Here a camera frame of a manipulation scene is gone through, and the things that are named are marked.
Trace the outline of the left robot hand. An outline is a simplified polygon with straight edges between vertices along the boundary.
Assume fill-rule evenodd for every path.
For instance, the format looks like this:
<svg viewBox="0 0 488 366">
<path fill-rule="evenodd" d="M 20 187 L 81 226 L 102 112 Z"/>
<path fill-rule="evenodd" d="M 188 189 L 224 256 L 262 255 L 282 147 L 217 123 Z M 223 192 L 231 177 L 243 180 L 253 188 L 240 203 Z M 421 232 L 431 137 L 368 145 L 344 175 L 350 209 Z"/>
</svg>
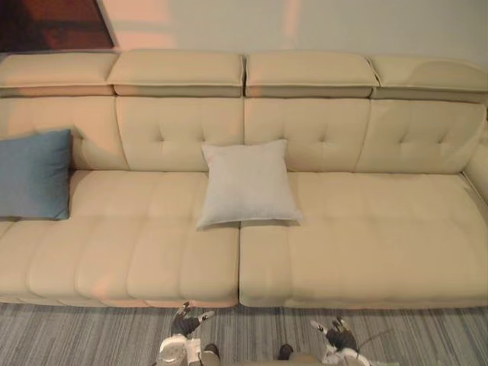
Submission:
<svg viewBox="0 0 488 366">
<path fill-rule="evenodd" d="M 213 310 L 202 313 L 199 316 L 188 316 L 191 310 L 189 301 L 184 302 L 177 310 L 171 324 L 170 336 L 187 337 L 192 334 L 203 322 L 215 315 Z"/>
</svg>

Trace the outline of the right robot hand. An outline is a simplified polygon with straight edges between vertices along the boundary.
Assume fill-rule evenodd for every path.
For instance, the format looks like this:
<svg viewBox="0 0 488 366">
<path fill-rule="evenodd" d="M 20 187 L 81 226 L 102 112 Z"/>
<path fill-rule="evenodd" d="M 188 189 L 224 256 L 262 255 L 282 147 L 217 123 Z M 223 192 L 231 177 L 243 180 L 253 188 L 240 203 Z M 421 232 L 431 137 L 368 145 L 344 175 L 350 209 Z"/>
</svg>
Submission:
<svg viewBox="0 0 488 366">
<path fill-rule="evenodd" d="M 342 317 L 337 316 L 335 320 L 332 321 L 332 327 L 330 329 L 326 329 L 325 326 L 313 319 L 310 321 L 310 325 L 315 330 L 323 333 L 329 344 L 338 351 L 345 348 L 354 350 L 355 352 L 358 351 L 358 343 L 356 338 Z"/>
</svg>

